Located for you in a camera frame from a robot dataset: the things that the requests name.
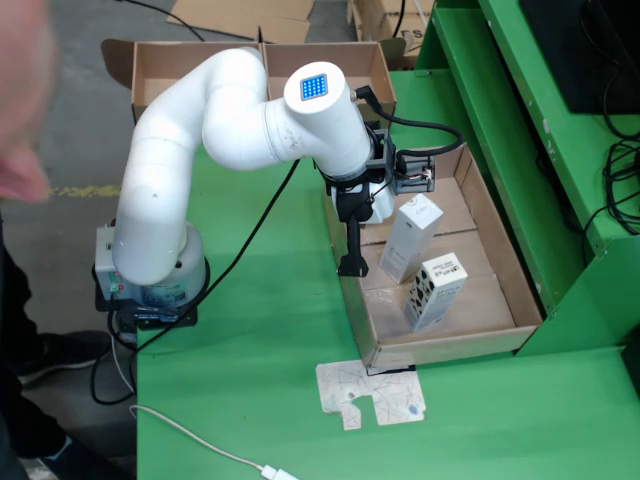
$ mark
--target blue led panel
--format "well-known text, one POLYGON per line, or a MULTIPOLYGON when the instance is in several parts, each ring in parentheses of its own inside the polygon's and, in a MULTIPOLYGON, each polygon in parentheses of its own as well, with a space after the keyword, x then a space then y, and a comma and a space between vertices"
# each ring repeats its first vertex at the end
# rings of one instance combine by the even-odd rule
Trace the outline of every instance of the blue led panel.
POLYGON ((315 77, 305 78, 300 82, 300 91, 303 102, 326 95, 329 91, 327 88, 327 76, 323 73, 315 77))

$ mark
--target white cable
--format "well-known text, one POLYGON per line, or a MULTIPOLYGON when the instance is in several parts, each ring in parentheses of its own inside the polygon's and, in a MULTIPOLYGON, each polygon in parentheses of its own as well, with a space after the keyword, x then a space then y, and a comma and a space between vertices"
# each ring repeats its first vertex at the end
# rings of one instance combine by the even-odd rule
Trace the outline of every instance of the white cable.
POLYGON ((184 428, 179 423, 174 422, 169 417, 164 416, 163 414, 153 410, 152 408, 143 407, 142 405, 131 405, 129 407, 129 411, 133 413, 133 410, 144 410, 145 412, 150 413, 151 415, 154 415, 155 417, 159 418, 160 420, 163 420, 163 421, 167 422, 172 427, 177 428, 178 430, 180 430, 185 435, 191 437, 193 440, 195 440, 199 444, 207 447, 209 450, 213 450, 214 452, 219 453, 220 455, 224 455, 225 457, 228 457, 228 458, 230 458, 232 460, 235 460, 237 462, 240 462, 240 463, 244 463, 245 465, 250 465, 253 468, 257 468, 258 470, 260 470, 260 472, 262 472, 265 469, 265 467, 263 467, 262 465, 258 465, 257 463, 254 463, 254 462, 252 462, 250 460, 246 460, 244 458, 236 457, 235 455, 232 455, 232 454, 230 454, 228 452, 225 452, 224 450, 222 450, 222 449, 220 449, 220 448, 218 448, 218 447, 216 447, 214 445, 211 445, 209 442, 203 440, 202 438, 197 436, 195 433, 191 432, 190 430, 187 430, 186 428, 184 428))
POLYGON ((113 352, 113 361, 116 364, 116 368, 118 369, 118 373, 120 374, 120 378, 122 378, 122 381, 127 386, 127 388, 131 391, 131 393, 133 393, 135 395, 135 393, 136 393, 135 390, 133 389, 133 387, 129 383, 129 380, 127 380, 127 377, 124 376, 124 373, 122 372, 122 368, 120 368, 120 362, 118 361, 118 355, 116 354, 116 341, 113 338, 113 335, 111 336, 111 351, 113 352))
POLYGON ((424 24, 424 28, 427 28, 427 26, 428 26, 427 17, 424 14, 424 10, 422 10, 422 5, 420 5, 420 2, 418 0, 413 0, 413 3, 415 4, 416 8, 418 9, 418 13, 420 14, 420 18, 422 19, 422 23, 424 24))

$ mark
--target yellow floor marking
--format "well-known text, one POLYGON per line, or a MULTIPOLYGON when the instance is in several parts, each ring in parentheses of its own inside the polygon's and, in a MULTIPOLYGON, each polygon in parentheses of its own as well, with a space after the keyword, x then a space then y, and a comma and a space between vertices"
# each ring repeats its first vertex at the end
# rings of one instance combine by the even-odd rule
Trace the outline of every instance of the yellow floor marking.
POLYGON ((74 198, 91 198, 91 197, 117 197, 120 195, 119 185, 103 185, 88 187, 54 187, 49 189, 50 197, 74 197, 74 198))

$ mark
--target cardboard box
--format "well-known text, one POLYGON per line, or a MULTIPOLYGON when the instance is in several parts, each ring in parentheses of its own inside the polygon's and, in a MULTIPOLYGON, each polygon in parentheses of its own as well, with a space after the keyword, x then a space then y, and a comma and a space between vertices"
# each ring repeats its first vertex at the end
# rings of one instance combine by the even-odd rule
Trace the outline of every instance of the cardboard box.
POLYGON ((420 253, 436 233, 442 210, 422 194, 400 207, 380 259, 380 269, 396 283, 420 268, 420 253))
POLYGON ((400 25, 398 38, 391 38, 400 18, 399 0, 350 0, 352 10, 348 19, 353 18, 359 41, 380 41, 385 51, 389 67, 393 70, 414 68, 420 54, 422 42, 434 0, 421 0, 422 14, 413 1, 406 3, 405 14, 400 25), (402 47, 396 42, 404 39, 402 47))
POLYGON ((246 38, 260 28, 266 42, 304 43, 312 8, 313 0, 177 0, 171 13, 192 27, 246 38))
POLYGON ((403 309, 412 331, 440 323, 466 279, 467 272, 455 253, 423 262, 403 309))
MULTIPOLYGON (((265 44, 263 53, 269 73, 271 100, 282 97, 284 85, 298 68, 307 63, 324 61, 334 63, 342 69, 352 90, 371 85, 382 109, 390 114, 395 110, 396 94, 382 48, 376 42, 265 44)), ((358 100, 358 108, 365 121, 380 121, 381 125, 388 125, 364 100, 358 100)))
MULTIPOLYGON (((262 52, 269 76, 269 98, 280 98, 289 76, 313 61, 343 69, 351 88, 371 85, 383 109, 393 113, 396 96, 382 50, 377 43, 268 45, 257 42, 125 42, 105 40, 102 54, 111 76, 131 88, 136 118, 163 91, 205 61, 229 48, 249 46, 262 52)), ((358 107, 366 120, 380 120, 369 106, 358 107)))
MULTIPOLYGON (((482 175, 466 145, 438 156, 434 193, 444 212, 423 259, 453 252, 468 279, 446 321, 413 333, 402 308, 411 282, 395 285, 378 268, 393 219, 361 231, 365 278, 341 277, 351 327, 367 367, 385 369, 517 350, 542 316, 482 175)), ((399 208, 411 195, 401 195, 399 208)), ((326 201, 336 262, 346 254, 346 231, 326 201)))

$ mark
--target person's hand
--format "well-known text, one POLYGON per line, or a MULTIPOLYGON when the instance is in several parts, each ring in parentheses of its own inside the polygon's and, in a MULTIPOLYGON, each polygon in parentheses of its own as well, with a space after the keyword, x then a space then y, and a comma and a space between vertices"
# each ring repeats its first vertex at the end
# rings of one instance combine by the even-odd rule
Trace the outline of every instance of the person's hand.
POLYGON ((46 200, 33 150, 53 84, 57 51, 45 0, 3 2, 0 15, 0 197, 46 200))

